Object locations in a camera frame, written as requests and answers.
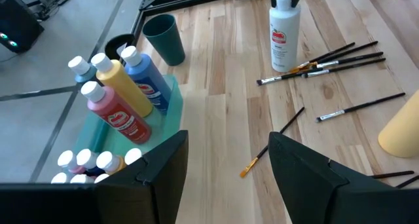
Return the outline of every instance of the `black frame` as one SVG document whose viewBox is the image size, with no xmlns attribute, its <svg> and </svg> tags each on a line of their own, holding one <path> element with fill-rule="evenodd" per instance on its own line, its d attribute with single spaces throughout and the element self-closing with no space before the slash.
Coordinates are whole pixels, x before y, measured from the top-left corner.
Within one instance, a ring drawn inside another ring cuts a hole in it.
<svg viewBox="0 0 419 224">
<path fill-rule="evenodd" d="M 136 45 L 143 30 L 145 19 L 148 16 L 170 12 L 177 9 L 183 9 L 194 5 L 200 5 L 217 0 L 143 0 L 139 7 L 139 12 L 131 30 L 134 35 L 132 45 Z"/>
</svg>

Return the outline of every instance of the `green plastic tray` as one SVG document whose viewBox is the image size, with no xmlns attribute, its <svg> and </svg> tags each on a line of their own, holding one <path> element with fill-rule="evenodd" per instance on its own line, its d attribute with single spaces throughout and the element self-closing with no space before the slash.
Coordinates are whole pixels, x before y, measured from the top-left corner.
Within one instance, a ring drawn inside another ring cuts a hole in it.
<svg viewBox="0 0 419 224">
<path fill-rule="evenodd" d="M 163 77 L 172 89 L 168 113 L 164 116 L 154 108 L 151 114 L 144 118 L 151 126 L 151 137 L 146 143 L 141 145 L 132 143 L 96 114 L 89 112 L 73 152 L 77 154 L 80 150 L 89 148 L 93 152 L 110 151 L 124 157 L 130 149 L 138 148 L 144 154 L 179 131 L 183 98 L 175 77 L 173 75 Z"/>
</svg>

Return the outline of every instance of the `yellow paint bottle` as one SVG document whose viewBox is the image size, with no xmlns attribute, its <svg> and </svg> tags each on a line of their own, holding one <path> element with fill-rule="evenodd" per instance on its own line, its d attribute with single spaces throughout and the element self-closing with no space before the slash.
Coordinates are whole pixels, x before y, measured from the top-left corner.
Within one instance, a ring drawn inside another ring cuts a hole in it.
<svg viewBox="0 0 419 224">
<path fill-rule="evenodd" d="M 146 117 L 151 113 L 153 105 L 150 100 L 125 73 L 118 60 L 110 60 L 104 53 L 99 53 L 93 56 L 92 64 L 98 69 L 96 77 L 99 81 L 112 87 L 139 116 Z"/>
<path fill-rule="evenodd" d="M 378 135 L 378 143 L 397 157 L 419 155 L 419 91 L 407 101 Z"/>
<path fill-rule="evenodd" d="M 109 175 L 114 174 L 126 167 L 124 159 L 121 156 L 113 155 L 109 151 L 102 152 L 96 160 L 96 166 L 105 170 Z"/>
</svg>

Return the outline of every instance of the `electronic device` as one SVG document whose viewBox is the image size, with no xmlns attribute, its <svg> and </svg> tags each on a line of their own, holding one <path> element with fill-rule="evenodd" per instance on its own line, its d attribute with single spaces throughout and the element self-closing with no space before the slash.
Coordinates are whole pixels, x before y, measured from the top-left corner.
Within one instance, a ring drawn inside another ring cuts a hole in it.
<svg viewBox="0 0 419 224">
<path fill-rule="evenodd" d="M 419 223 L 419 189 L 391 187 L 278 132 L 268 145 L 293 224 Z"/>
<path fill-rule="evenodd" d="M 0 0 L 0 43 L 10 51 L 29 50 L 43 31 L 22 0 Z"/>
<path fill-rule="evenodd" d="M 188 148 L 181 130 L 97 184 L 0 184 L 0 223 L 174 224 Z"/>
</svg>

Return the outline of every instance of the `green light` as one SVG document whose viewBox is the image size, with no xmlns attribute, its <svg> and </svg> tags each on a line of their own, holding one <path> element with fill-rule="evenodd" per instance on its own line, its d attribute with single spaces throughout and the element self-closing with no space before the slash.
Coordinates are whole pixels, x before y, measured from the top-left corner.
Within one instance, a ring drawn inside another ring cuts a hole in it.
<svg viewBox="0 0 419 224">
<path fill-rule="evenodd" d="M 15 43 L 14 41 L 9 41 L 9 44 L 13 47 L 17 47 L 18 43 Z"/>
</svg>

